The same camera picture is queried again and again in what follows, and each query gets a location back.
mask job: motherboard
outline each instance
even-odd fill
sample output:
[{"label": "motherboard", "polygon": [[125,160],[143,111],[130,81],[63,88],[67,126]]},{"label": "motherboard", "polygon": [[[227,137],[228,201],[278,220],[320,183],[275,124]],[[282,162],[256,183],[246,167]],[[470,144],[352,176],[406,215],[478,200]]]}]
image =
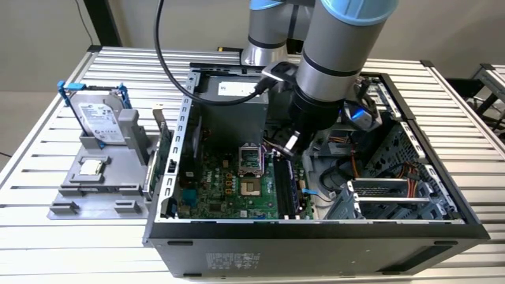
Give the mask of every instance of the motherboard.
[{"label": "motherboard", "polygon": [[[180,218],[279,219],[280,209],[287,205],[294,207],[298,218],[314,218],[310,196],[302,193],[307,184],[302,164],[295,163],[291,168],[295,187],[290,192],[295,194],[284,200],[276,189],[276,157],[264,147],[258,149],[250,147],[238,154],[204,153],[202,178],[194,186],[183,188]],[[262,168],[263,172],[243,171],[252,168]]]}]

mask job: metal rail table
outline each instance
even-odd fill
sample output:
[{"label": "metal rail table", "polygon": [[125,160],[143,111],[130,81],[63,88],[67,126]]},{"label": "metal rail table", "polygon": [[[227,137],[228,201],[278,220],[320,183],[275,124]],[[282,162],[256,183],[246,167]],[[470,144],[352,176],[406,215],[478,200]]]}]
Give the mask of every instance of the metal rail table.
[{"label": "metal rail table", "polygon": [[[235,52],[166,51],[165,56],[182,82],[190,62],[239,64]],[[78,121],[57,96],[0,174],[0,275],[6,275],[0,282],[504,283],[505,146],[436,68],[418,61],[371,59],[364,71],[391,75],[486,223],[490,243],[412,277],[175,280],[155,249],[145,248],[141,242],[146,220],[51,221],[46,217],[81,147]],[[67,81],[109,86],[125,82],[147,131],[158,130],[151,114],[154,104],[165,104],[166,117],[175,126],[182,94],[169,81],[153,50],[105,47],[89,52]]]},{"label": "metal rail table", "polygon": [[505,102],[505,65],[482,64],[472,79],[480,80],[492,91],[486,102],[476,110],[476,113],[482,115],[499,99]]}]

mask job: power cable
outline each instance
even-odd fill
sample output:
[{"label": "power cable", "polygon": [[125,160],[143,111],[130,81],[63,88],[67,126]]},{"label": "power cable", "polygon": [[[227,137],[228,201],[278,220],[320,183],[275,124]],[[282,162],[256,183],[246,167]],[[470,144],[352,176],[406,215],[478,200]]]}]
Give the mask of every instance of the power cable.
[{"label": "power cable", "polygon": [[242,104],[243,102],[247,102],[250,99],[260,95],[267,89],[274,87],[274,85],[278,83],[274,79],[271,78],[264,78],[260,80],[260,82],[255,86],[255,92],[251,93],[251,95],[235,99],[232,101],[210,101],[208,99],[203,99],[199,96],[195,96],[194,93],[191,93],[178,82],[176,78],[173,75],[173,72],[167,66],[165,55],[162,53],[162,47],[161,47],[161,20],[162,20],[162,12],[165,8],[165,0],[161,0],[158,2],[158,9],[157,9],[157,18],[155,18],[155,27],[154,27],[154,37],[155,37],[155,50],[157,50],[157,55],[158,59],[162,64],[162,68],[166,71],[166,74],[169,78],[173,81],[173,84],[175,87],[182,91],[182,93],[188,96],[195,102],[204,104],[204,105],[214,105],[214,106],[231,106],[231,105],[238,105]]},{"label": "power cable", "polygon": [[0,152],[0,155],[6,156],[6,157],[9,157],[9,158],[13,158],[13,155],[6,154],[5,152]]},{"label": "power cable", "polygon": [[93,38],[93,35],[90,33],[90,30],[89,30],[89,27],[87,27],[87,24],[85,23],[85,19],[83,19],[83,13],[81,12],[81,5],[79,5],[79,1],[78,0],[74,0],[77,2],[77,5],[78,5],[78,11],[79,11],[79,17],[81,17],[81,22],[83,23],[83,26],[85,26],[85,29],[87,30],[87,34],[89,34],[89,37],[90,37],[90,41],[94,44],[94,38]]}]

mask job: gray floor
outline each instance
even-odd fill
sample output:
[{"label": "gray floor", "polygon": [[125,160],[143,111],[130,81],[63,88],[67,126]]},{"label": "gray floor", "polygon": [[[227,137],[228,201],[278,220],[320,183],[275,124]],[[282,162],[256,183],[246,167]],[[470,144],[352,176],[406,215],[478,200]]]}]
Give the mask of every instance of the gray floor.
[{"label": "gray floor", "polygon": [[[0,92],[0,151],[14,154],[57,92]],[[10,158],[0,155],[0,170]]]}]

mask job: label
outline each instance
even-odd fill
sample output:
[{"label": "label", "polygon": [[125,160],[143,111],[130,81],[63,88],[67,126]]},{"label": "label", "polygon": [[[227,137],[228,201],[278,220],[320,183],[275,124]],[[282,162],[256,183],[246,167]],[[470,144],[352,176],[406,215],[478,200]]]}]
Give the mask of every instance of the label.
[{"label": "label", "polygon": [[250,96],[255,92],[256,83],[220,82],[218,94],[220,96]]},{"label": "label", "polygon": [[348,148],[339,147],[338,143],[330,142],[328,143],[328,148],[331,150],[332,155],[343,155],[343,154],[350,154]]},{"label": "label", "polygon": [[210,269],[256,269],[260,253],[207,253]]},{"label": "label", "polygon": [[105,143],[125,143],[114,110],[109,105],[82,102],[79,104],[83,117],[94,136]]}]

